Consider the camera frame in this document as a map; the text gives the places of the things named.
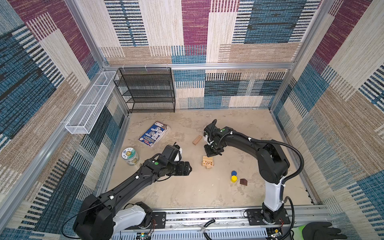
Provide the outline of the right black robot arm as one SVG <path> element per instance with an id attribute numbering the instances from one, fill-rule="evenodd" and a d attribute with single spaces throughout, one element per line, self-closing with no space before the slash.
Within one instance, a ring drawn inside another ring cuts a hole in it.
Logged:
<path id="1" fill-rule="evenodd" d="M 304 158 L 295 147 L 275 140 L 258 140 L 236 130 L 216 127 L 216 120 L 204 128 L 203 137 L 207 157 L 221 155 L 225 147 L 241 150 L 258 161 L 261 177 L 265 180 L 265 200 L 262 204 L 262 217 L 266 224 L 275 224 L 284 210 L 283 193 L 285 183 L 298 176 L 304 169 Z M 288 174 L 290 162 L 282 147 L 291 149 L 299 157 L 298 169 Z"/>

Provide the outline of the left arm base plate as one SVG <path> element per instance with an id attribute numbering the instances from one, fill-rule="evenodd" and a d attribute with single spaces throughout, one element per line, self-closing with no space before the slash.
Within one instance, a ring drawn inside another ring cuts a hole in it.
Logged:
<path id="1" fill-rule="evenodd" d="M 147 229 L 164 229 L 166 227 L 167 213 L 166 212 L 152 212 L 149 215 L 149 226 Z"/>

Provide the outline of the cow picture wood block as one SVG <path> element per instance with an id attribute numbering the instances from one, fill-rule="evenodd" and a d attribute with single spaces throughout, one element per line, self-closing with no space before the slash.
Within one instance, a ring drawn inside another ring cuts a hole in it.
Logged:
<path id="1" fill-rule="evenodd" d="M 213 161 L 212 162 L 211 161 L 203 161 L 202 165 L 205 166 L 205 167 L 206 166 L 211 166 L 212 167 L 214 165 L 214 162 Z"/>

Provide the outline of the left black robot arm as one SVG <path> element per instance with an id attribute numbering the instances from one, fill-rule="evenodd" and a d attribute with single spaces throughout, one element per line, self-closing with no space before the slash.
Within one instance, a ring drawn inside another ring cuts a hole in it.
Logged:
<path id="1" fill-rule="evenodd" d="M 81 240 L 109 240 L 127 228 L 147 227 L 152 220 L 152 209 L 143 202 L 127 209 L 125 204 L 161 177 L 188 176 L 191 171 L 190 163 L 182 161 L 182 148 L 167 145 L 162 153 L 145 160 L 117 187 L 98 197 L 87 196 L 76 215 L 73 231 Z"/>

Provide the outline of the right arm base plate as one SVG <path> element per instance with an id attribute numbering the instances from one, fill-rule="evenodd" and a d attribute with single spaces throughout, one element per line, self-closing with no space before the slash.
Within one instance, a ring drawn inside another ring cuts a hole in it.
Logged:
<path id="1" fill-rule="evenodd" d="M 247 209 L 244 216 L 248 219 L 250 226 L 268 226 L 268 225 L 289 225 L 291 219 L 285 208 L 273 213 L 264 211 L 262 208 Z"/>

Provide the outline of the black green gloved hand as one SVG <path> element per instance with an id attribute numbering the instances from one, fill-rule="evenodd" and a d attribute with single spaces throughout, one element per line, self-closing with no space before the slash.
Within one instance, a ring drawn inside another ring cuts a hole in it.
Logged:
<path id="1" fill-rule="evenodd" d="M 346 240 L 347 238 L 330 222 L 312 222 L 291 230 L 292 240 Z"/>

